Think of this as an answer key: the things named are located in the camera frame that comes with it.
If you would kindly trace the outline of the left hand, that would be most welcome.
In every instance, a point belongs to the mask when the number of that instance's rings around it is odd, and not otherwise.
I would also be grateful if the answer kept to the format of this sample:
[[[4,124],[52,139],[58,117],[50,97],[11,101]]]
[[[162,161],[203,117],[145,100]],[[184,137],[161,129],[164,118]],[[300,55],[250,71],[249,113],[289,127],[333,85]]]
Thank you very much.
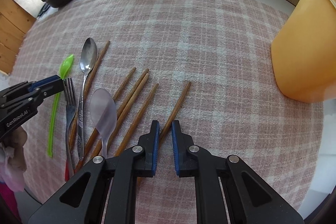
[[[23,174],[27,170],[23,146],[27,133],[20,126],[1,140],[1,182],[13,192],[25,189]]]

